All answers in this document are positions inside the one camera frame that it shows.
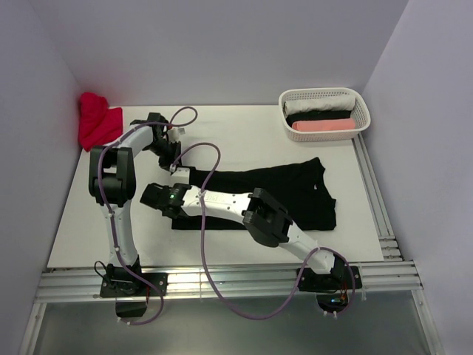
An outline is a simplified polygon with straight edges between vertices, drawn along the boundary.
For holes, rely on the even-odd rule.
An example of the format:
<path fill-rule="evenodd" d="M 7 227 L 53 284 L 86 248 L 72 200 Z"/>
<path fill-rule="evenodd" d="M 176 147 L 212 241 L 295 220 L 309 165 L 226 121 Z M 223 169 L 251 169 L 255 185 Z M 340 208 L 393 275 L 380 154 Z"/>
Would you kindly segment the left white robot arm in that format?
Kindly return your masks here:
<path fill-rule="evenodd" d="M 109 240 L 102 288 L 106 294 L 134 296 L 146 287 L 132 234 L 131 202 L 137 188 L 134 159 L 150 151 L 158 156 L 159 167 L 168 171 L 181 153 L 181 143 L 169 138 L 170 129 L 164 116 L 151 112 L 146 120 L 132 121 L 112 143 L 90 151 L 89 193 L 101 207 Z"/>

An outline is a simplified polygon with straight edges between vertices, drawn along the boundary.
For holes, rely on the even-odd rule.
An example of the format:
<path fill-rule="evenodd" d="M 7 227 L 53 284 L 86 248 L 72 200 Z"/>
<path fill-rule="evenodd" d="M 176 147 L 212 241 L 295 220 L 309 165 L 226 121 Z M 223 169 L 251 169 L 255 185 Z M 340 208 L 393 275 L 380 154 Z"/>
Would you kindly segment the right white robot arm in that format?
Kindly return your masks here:
<path fill-rule="evenodd" d="M 264 189 L 230 194 L 182 183 L 173 186 L 151 183 L 140 202 L 171 219 L 204 216 L 234 221 L 244 226 L 256 243 L 282 248 L 306 260 L 307 266 L 328 288 L 338 287 L 346 277 L 346 263 L 302 231 L 287 209 Z"/>

